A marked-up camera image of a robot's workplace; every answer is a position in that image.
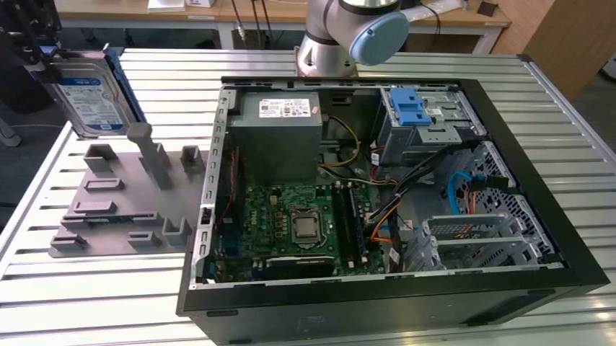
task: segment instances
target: metal slatted table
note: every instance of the metal slatted table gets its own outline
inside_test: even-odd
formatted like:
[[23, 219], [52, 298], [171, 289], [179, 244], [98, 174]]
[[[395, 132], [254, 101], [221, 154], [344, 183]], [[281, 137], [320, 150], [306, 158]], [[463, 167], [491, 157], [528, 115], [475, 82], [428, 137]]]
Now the metal slatted table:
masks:
[[[129, 49], [122, 65], [167, 151], [209, 149], [221, 76], [290, 76], [290, 51]], [[515, 56], [403, 53], [360, 67], [372, 77], [479, 79], [608, 277], [616, 282], [616, 156], [543, 76]], [[90, 144], [137, 151], [122, 137], [81, 140], [67, 125], [0, 237], [2, 345], [210, 345], [175, 316], [183, 254], [54, 259], [47, 254]], [[614, 345], [616, 283], [501, 326], [300, 342], [403, 345]]]

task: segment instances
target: power supply label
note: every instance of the power supply label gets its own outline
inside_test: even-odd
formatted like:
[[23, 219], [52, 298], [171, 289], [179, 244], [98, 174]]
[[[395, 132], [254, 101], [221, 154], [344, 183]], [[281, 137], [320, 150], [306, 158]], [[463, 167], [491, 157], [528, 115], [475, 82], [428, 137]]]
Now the power supply label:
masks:
[[260, 117], [310, 117], [309, 99], [262, 99]]
[[95, 130], [122, 128], [122, 118], [101, 79], [63, 78], [58, 86], [85, 125]]

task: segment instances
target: green circuit board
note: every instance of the green circuit board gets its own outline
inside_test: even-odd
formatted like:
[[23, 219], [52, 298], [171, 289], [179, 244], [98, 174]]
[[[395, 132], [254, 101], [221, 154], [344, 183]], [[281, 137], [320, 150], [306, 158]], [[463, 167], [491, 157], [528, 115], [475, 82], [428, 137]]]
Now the green circuit board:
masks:
[[[370, 211], [369, 190], [365, 185], [357, 185], [354, 191], [358, 208], [365, 213]], [[292, 219], [298, 213], [318, 215], [321, 231], [314, 244], [297, 244], [293, 237]], [[384, 273], [378, 247], [368, 252], [368, 263], [354, 268], [341, 263], [330, 185], [249, 187], [240, 246], [241, 256], [227, 264], [226, 272], [232, 276], [227, 280], [252, 280], [252, 259], [278, 256], [332, 256], [334, 276]]]

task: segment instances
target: blue hard drive label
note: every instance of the blue hard drive label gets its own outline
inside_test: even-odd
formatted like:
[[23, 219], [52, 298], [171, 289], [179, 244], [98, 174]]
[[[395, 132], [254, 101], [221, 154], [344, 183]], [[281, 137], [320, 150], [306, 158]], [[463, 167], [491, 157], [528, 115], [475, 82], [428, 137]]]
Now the blue hard drive label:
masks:
[[111, 101], [101, 79], [63, 78], [59, 83], [75, 113], [85, 126], [95, 130], [111, 131], [123, 127], [122, 118]]

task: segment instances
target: ram slot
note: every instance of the ram slot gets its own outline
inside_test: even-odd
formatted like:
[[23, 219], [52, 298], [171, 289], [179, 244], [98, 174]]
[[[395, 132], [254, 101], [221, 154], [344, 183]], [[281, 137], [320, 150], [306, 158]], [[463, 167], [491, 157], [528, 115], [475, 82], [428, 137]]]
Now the ram slot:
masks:
[[349, 198], [348, 188], [341, 186], [340, 182], [333, 185], [332, 194], [341, 263], [353, 268], [356, 263], [360, 263], [360, 247], [357, 245], [356, 230], [353, 229], [352, 199]]
[[356, 191], [353, 189], [353, 184], [349, 184], [346, 189], [350, 199], [352, 211], [353, 211], [353, 231], [356, 234], [356, 243], [357, 243], [357, 251], [360, 252], [361, 262], [368, 263], [366, 257], [366, 241], [364, 240], [364, 224], [362, 219], [360, 217], [360, 209], [358, 209], [358, 202], [356, 199]]

